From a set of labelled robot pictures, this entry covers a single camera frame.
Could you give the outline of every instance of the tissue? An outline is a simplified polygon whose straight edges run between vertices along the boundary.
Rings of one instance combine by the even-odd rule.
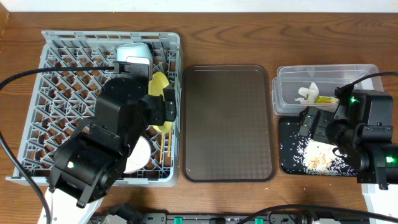
[[[311,82],[310,88],[301,87],[298,89],[298,93],[304,98],[299,97],[294,99],[295,101],[299,101],[301,104],[312,104],[315,103],[315,100],[318,98],[319,89],[317,84]]]

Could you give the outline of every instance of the white wall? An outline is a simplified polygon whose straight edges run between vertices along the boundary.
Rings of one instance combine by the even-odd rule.
[[[10,12],[398,12],[398,0],[0,0]]]

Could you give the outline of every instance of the plastic dish rack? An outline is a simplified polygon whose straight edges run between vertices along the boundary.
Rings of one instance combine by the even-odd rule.
[[[165,135],[162,161],[162,135],[151,126],[145,132],[152,148],[151,160],[144,168],[123,174],[114,185],[171,187],[178,181],[178,149],[180,143],[180,97],[183,52],[180,37],[174,33],[156,32],[85,32],[42,31],[46,39],[39,68],[112,66],[118,46],[144,42],[154,56],[153,71],[163,72],[174,83],[177,119],[173,123],[172,142]],[[80,120],[93,116],[100,88],[115,77],[110,71],[46,72],[37,75],[22,135],[18,160],[38,185],[48,185],[47,176],[53,166],[53,153],[66,141]],[[12,182],[28,185],[14,169]]]

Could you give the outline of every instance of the wooden tabletop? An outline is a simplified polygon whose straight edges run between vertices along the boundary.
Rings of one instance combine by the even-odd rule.
[[[258,64],[269,72],[270,80],[284,65],[372,63],[381,72],[398,71],[397,19],[397,14],[13,12],[0,41],[0,80],[39,66],[45,44],[42,30],[176,32],[185,67]],[[34,81],[34,75],[21,78],[0,91],[0,128],[15,154]],[[398,77],[382,78],[382,82],[396,101]],[[397,109],[395,104],[395,126]],[[274,116],[275,133],[278,119]],[[394,141],[398,141],[397,131]],[[0,223],[35,223],[40,201],[30,187],[4,180],[13,170],[0,152]],[[355,178],[287,175],[280,169],[265,184],[194,184],[180,175],[172,188],[113,187],[99,211],[117,203],[170,213],[252,213],[285,203],[366,209]]]

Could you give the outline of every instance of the yellow plate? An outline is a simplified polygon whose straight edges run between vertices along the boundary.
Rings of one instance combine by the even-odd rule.
[[[169,80],[162,72],[157,72],[152,76],[152,80],[148,83],[148,94],[152,96],[163,96],[163,89],[169,85]],[[160,131],[162,133],[169,133],[173,126],[173,122],[165,121],[162,126],[153,126],[156,131]]]

